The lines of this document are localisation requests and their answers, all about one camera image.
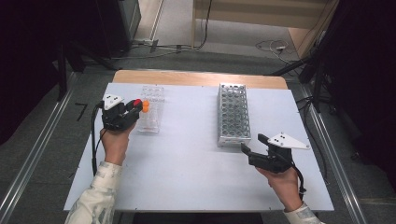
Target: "table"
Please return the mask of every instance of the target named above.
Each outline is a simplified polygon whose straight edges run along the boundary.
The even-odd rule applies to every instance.
[[[159,133],[133,131],[130,137],[132,144],[124,162],[124,178],[115,205],[117,210],[262,212],[283,209],[266,179],[248,165],[248,157],[240,148],[217,147],[216,98],[220,82],[247,84],[253,136],[257,133],[274,136],[284,131],[309,144],[291,92],[282,77],[119,71],[106,92],[122,95],[129,101],[144,85],[161,84],[165,89],[165,103]],[[95,123],[99,131],[101,120],[97,119]],[[265,151],[263,144],[254,138],[249,146],[260,153]],[[104,151],[100,147],[97,159],[103,157]],[[313,209],[333,210],[313,151],[296,150],[293,157],[304,174],[305,187],[309,191],[304,200]],[[65,210],[71,208],[91,180],[90,138]]]
[[[194,46],[195,20],[206,19],[210,0],[193,0],[191,46]],[[215,0],[210,20],[289,27],[290,37],[300,58],[327,29],[338,0]]]

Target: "white sleeve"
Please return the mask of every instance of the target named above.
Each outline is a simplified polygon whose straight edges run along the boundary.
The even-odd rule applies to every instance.
[[[121,166],[102,161],[90,187],[73,204],[65,223],[111,223],[121,171]]]
[[[284,214],[290,224],[324,224],[305,203],[297,210]]]

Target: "wooden table edge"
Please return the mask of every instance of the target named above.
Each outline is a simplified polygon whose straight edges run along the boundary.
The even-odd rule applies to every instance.
[[[288,89],[283,77],[167,70],[120,70],[114,75],[113,82],[180,86],[218,86],[220,83],[234,83],[244,84],[248,88]]]

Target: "white table surface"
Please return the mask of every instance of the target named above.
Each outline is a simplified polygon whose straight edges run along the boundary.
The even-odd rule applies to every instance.
[[[107,93],[139,98],[143,84],[109,83]],[[164,87],[165,103],[159,133],[133,130],[116,209],[135,212],[262,212],[283,210],[267,180],[239,148],[217,147],[218,87]],[[266,154],[257,134],[280,132],[310,145],[298,108],[289,90],[247,89],[253,151]],[[103,127],[101,112],[96,137]],[[312,149],[294,149],[292,155],[304,176],[304,200],[313,210],[332,211],[332,201]],[[92,182],[92,146],[87,141],[64,206]],[[97,160],[102,161],[102,145]]]

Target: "cable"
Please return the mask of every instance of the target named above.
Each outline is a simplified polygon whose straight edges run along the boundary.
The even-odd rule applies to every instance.
[[[168,54],[174,54],[174,53],[180,53],[183,51],[195,51],[198,49],[201,49],[204,44],[206,43],[207,40],[207,25],[209,24],[209,16],[210,16],[210,10],[212,8],[212,0],[210,0],[209,2],[209,8],[207,10],[207,14],[206,14],[206,22],[205,22],[205,37],[204,37],[204,41],[202,41],[201,45],[199,47],[194,47],[193,49],[191,49],[191,46],[189,45],[158,45],[156,46],[157,48],[164,48],[164,49],[184,49],[184,50],[179,50],[179,51],[175,51],[175,52],[167,52],[164,54],[159,54],[159,55],[152,55],[152,56],[140,56],[140,57],[124,57],[124,58],[113,58],[113,59],[118,59],[118,60],[123,60],[123,59],[146,59],[146,58],[157,58],[157,57],[162,57],[164,55],[168,55]],[[143,46],[146,47],[151,47],[150,45],[146,45],[146,44],[141,44]]]
[[[305,42],[305,40],[306,40],[306,38],[308,37],[309,33],[311,33],[311,32],[315,29],[315,27],[318,25],[318,23],[319,23],[319,21],[320,21],[320,18],[321,18],[321,16],[323,15],[324,10],[326,9],[326,6],[329,5],[329,2],[330,2],[330,0],[327,0],[326,5],[324,6],[324,8],[322,9],[322,11],[320,12],[320,15],[319,15],[319,17],[318,17],[317,22],[316,22],[315,25],[308,31],[308,33],[306,33],[306,35],[304,36],[303,41],[301,42],[300,46],[297,48],[297,51],[298,51],[298,50],[300,49],[300,47],[303,45],[303,43]],[[334,5],[332,6],[332,9],[329,11],[329,14],[327,14],[325,21],[326,21],[326,20],[329,18],[329,16],[332,14],[332,10],[334,9],[335,6],[336,6],[336,4],[334,4]]]
[[[105,129],[105,131],[99,137],[98,143],[96,144],[96,148],[95,148],[95,155],[96,155],[96,152],[98,151],[99,143],[100,143],[100,141],[102,141],[103,135],[105,135],[106,132],[107,132],[107,129]]]
[[[269,44],[269,49],[262,49],[261,44],[262,44],[262,43],[265,43],[265,42],[269,42],[269,41],[271,41],[270,44]],[[276,42],[281,42],[281,43],[282,43],[282,47],[285,47],[285,48],[281,49],[278,53],[276,53],[276,52],[274,51],[273,47],[272,47],[273,44],[276,43]],[[281,54],[283,51],[286,51],[286,48],[288,47],[288,45],[289,45],[289,42],[288,42],[288,41],[279,39],[279,40],[263,40],[263,41],[257,43],[255,46],[256,46],[256,49],[259,49],[259,50],[262,50],[262,51],[271,51],[280,61],[282,61],[282,62],[284,62],[284,63],[286,63],[286,64],[291,64],[292,61],[287,61],[287,60],[285,60],[285,59],[283,59],[283,58],[280,57],[280,54]]]
[[[301,108],[299,108],[299,111],[303,110],[303,118],[304,118],[303,119],[303,124],[304,124],[305,128],[307,129],[309,135],[312,137],[315,145],[317,146],[320,158],[321,158],[322,163],[323,163],[323,173],[324,173],[323,174],[323,179],[326,182],[326,184],[329,185],[329,181],[327,180],[327,178],[328,178],[328,169],[327,169],[327,164],[326,164],[323,152],[322,152],[321,148],[319,147],[316,138],[312,134],[311,130],[308,128],[308,123],[307,123],[307,120],[306,120],[306,117],[307,117],[307,114],[308,114],[308,111],[309,111],[309,107],[312,105],[313,99],[314,99],[313,96],[308,96],[308,97],[305,97],[303,99],[300,99],[300,100],[296,101],[296,104],[298,104],[298,103],[300,103],[302,101],[306,101],[305,105],[302,106]],[[321,99],[321,102],[324,102],[324,103],[327,103],[327,104],[329,103],[329,102],[327,102],[327,101],[325,101],[323,99]]]
[[[299,195],[300,195],[300,199],[302,200],[303,197],[304,197],[304,193],[306,192],[306,189],[304,188],[304,177],[303,177],[303,174],[297,168],[297,166],[294,163],[294,161],[288,161],[283,156],[281,156],[280,154],[278,154],[278,153],[276,153],[274,151],[272,151],[272,153],[274,153],[279,159],[281,159],[283,162],[287,163],[290,167],[292,167],[297,172],[297,176],[300,179]]]
[[[201,1],[201,8],[204,8],[204,1]],[[204,33],[204,29],[202,28],[202,22],[204,21],[203,17],[204,17],[204,11],[201,10],[201,22],[200,22],[200,23],[201,23],[201,24],[200,24],[200,27],[201,27],[201,34]]]
[[[102,108],[103,104],[104,104],[103,101],[101,101],[99,104],[97,104],[95,106],[95,108],[93,109],[92,116],[91,116],[92,171],[93,171],[93,175],[96,175],[96,171],[97,171],[97,163],[96,163],[97,146],[95,148],[95,119],[96,119],[96,115],[98,113],[99,108]]]

